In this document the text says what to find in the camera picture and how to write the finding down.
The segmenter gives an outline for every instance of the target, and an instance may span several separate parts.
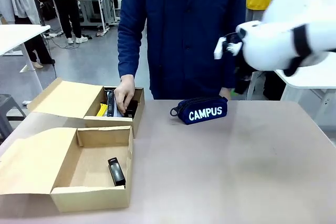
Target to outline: open cardboard box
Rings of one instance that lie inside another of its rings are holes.
[[[44,131],[17,140],[0,157],[0,194],[50,194],[61,212],[127,207],[132,150],[130,126]],[[113,157],[126,186],[114,186]]]
[[[86,127],[130,125],[133,135],[136,136],[145,103],[143,88],[135,89],[133,100],[138,102],[138,108],[133,119],[96,116],[100,110],[100,103],[106,100],[103,86],[63,81],[58,78],[27,107],[32,112],[84,119]]]

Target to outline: person's left hand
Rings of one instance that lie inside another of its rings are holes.
[[[227,100],[231,100],[231,91],[230,91],[230,89],[222,88],[221,91],[219,92],[219,95],[221,97],[225,97]]]

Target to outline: person in navy jacket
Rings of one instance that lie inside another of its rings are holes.
[[[214,59],[220,37],[245,22],[246,0],[122,0],[118,28],[120,85],[125,112],[134,95],[142,31],[147,19],[150,89],[154,99],[222,95],[235,86],[231,54]]]

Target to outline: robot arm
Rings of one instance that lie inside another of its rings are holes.
[[[284,70],[293,75],[299,67],[316,65],[336,51],[335,7],[318,5],[316,0],[294,0],[294,8],[286,7],[289,0],[274,0],[263,21],[243,23],[236,28],[242,44],[229,45],[221,38],[219,48],[233,55],[242,48],[246,62],[261,71]]]

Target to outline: gray floor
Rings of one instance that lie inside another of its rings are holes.
[[[59,24],[56,19],[48,22],[53,30],[59,30]],[[81,44],[76,49],[61,49],[65,47],[64,36],[49,40],[51,56],[56,61],[57,77],[67,81],[83,82],[89,84],[100,84],[107,86],[116,86],[120,83],[118,74],[118,32],[116,27],[111,27],[104,37],[96,37],[96,31],[83,30],[83,33],[90,34],[93,40]],[[145,88],[145,98],[152,99],[149,90],[149,73],[147,62],[147,42],[143,36],[142,46],[140,48],[140,63],[135,78],[135,84],[138,87]],[[14,99],[21,104],[25,100],[32,100],[36,95],[33,88],[30,73],[19,73],[26,64],[26,59],[22,56],[0,56],[0,92],[11,94]],[[55,79],[52,66],[45,66],[37,70],[37,74],[43,88],[47,87]],[[263,96],[263,83],[261,77],[258,80],[253,100],[265,100]],[[245,100],[246,94],[233,97],[234,100]],[[307,113],[313,117],[319,100],[308,90],[305,98],[300,103]],[[336,104],[331,106],[326,121],[334,119],[336,114]],[[334,128],[327,126],[325,132],[331,137],[336,138]]]

